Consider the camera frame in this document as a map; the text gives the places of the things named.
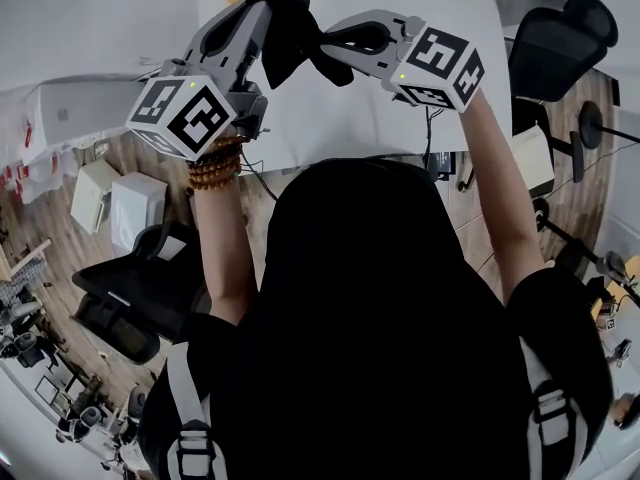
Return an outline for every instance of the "white box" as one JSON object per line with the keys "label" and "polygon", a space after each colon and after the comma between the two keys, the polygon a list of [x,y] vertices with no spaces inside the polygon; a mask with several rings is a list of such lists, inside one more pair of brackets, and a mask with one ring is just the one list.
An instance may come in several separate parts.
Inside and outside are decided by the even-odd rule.
{"label": "white box", "polygon": [[208,76],[167,76],[149,80],[127,126],[160,153],[197,160],[235,117]]}
{"label": "white box", "polygon": [[78,173],[71,204],[71,216],[89,234],[97,233],[102,223],[111,184],[121,178],[107,162],[98,160]]}
{"label": "white box", "polygon": [[427,24],[390,81],[415,105],[464,112],[483,76],[478,51],[469,41]]}
{"label": "white box", "polygon": [[24,165],[53,151],[86,148],[126,132],[127,115],[142,89],[132,81],[39,86],[27,100],[31,137],[22,145]]}
{"label": "white box", "polygon": [[167,184],[139,172],[113,183],[111,194],[111,242],[118,255],[128,254],[138,234],[162,224]]}

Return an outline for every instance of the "black cloth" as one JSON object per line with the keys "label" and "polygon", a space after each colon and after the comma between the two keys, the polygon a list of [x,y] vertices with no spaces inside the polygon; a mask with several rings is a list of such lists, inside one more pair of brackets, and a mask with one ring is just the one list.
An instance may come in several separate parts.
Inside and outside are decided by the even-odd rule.
{"label": "black cloth", "polygon": [[[517,315],[542,334],[550,315],[579,321],[575,353],[608,371],[589,309],[558,269],[529,276],[505,309],[425,171],[335,160],[280,197],[260,297],[238,328],[193,315],[179,339],[231,480],[420,478],[438,464],[456,478],[527,478],[530,322]],[[140,432],[160,480],[179,428],[163,371]]]}
{"label": "black cloth", "polygon": [[246,1],[248,4],[265,1],[273,13],[262,48],[262,65],[272,89],[282,84],[307,59],[338,87],[353,81],[349,66],[320,49],[326,36],[309,11],[310,0]]}

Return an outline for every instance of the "white tabletop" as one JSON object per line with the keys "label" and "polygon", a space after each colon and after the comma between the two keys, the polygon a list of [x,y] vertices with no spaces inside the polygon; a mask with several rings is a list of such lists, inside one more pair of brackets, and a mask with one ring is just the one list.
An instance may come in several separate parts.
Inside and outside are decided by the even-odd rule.
{"label": "white tabletop", "polygon": [[[226,6],[224,0],[199,0],[204,25]],[[322,30],[360,12],[385,9],[419,16],[427,23],[476,46],[486,74],[482,88],[500,127],[511,136],[511,95],[502,27],[494,0],[311,0],[310,10]],[[355,73],[346,87],[336,87],[311,64],[303,63],[275,91],[262,63],[248,78],[269,98],[263,122],[269,133],[246,146],[250,161],[264,160],[264,170],[284,169],[331,157],[387,153],[423,153],[426,122],[423,107],[392,102],[380,80]],[[432,152],[467,150],[458,114],[445,111],[434,119]]]}

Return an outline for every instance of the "person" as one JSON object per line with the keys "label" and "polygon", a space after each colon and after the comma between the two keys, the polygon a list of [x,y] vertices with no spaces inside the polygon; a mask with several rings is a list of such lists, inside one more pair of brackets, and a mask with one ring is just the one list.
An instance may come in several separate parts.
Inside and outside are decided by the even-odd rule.
{"label": "person", "polygon": [[79,443],[89,434],[90,428],[85,425],[77,425],[77,423],[82,412],[94,404],[100,386],[102,386],[102,379],[97,375],[92,375],[87,386],[71,404],[67,414],[58,420],[56,440],[59,443],[67,441]]}
{"label": "person", "polygon": [[[258,290],[233,133],[190,166],[212,308],[175,343],[188,344],[226,478],[411,478],[438,464],[529,478],[522,339],[579,400],[590,433],[578,464],[589,453],[611,377],[586,289],[544,269],[529,193],[481,90],[461,121],[504,304],[465,261],[424,169],[377,158],[307,168],[275,205]],[[159,480],[181,427],[165,367],[139,433]]]}
{"label": "person", "polygon": [[634,426],[640,418],[640,394],[625,393],[611,404],[609,416],[620,430]]}

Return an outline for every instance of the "wooden floor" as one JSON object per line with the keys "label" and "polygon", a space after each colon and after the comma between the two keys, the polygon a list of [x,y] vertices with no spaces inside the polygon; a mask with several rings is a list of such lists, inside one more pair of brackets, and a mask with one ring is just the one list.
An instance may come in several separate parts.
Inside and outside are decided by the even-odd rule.
{"label": "wooden floor", "polygon": [[[593,71],[563,101],[548,106],[552,131],[557,138],[568,139],[569,131],[576,128],[580,106],[587,100],[595,101],[603,110],[605,125],[612,124],[610,83],[607,77]],[[159,155],[131,134],[111,140],[110,143],[111,148],[105,158],[121,174],[140,171],[169,183],[170,204],[167,205],[165,219],[185,223],[190,221],[191,214],[184,191],[187,178],[183,162]],[[596,151],[586,152],[585,166],[588,167],[580,184],[570,181],[572,171],[569,157],[557,154],[555,158],[556,185],[554,192],[547,196],[552,220],[570,234],[582,238],[588,246],[594,245],[602,219],[611,166],[611,157],[607,155],[612,151],[612,144],[612,138],[605,136]],[[90,163],[94,160],[93,151],[86,150],[79,155],[79,159]],[[468,157],[465,156],[465,159],[468,170]],[[296,174],[274,172],[266,174],[265,179],[274,192],[280,193]],[[475,186],[461,194],[456,190],[455,180],[449,185],[441,182],[438,185],[467,261],[500,294],[497,268]],[[147,387],[152,385],[150,372],[158,373],[161,370],[168,345],[163,344],[161,353],[147,365],[134,366],[71,319],[84,295],[71,282],[72,274],[112,257],[108,225],[103,226],[97,235],[89,236],[70,217],[74,186],[75,179],[67,179],[60,190],[43,195],[26,206],[16,203],[7,193],[0,192],[0,228],[9,231],[9,238],[3,247],[9,263],[14,265],[18,255],[25,249],[34,248],[44,239],[51,238],[53,243],[46,251],[46,271],[42,282],[33,289],[44,302],[54,328],[67,339],[67,358],[85,372],[101,376],[104,379],[103,391],[112,402],[120,405],[135,383]],[[241,186],[256,274],[261,279],[267,224],[273,202],[254,176],[243,177]],[[540,234],[540,241],[545,259],[557,255],[564,245],[547,231]]]}

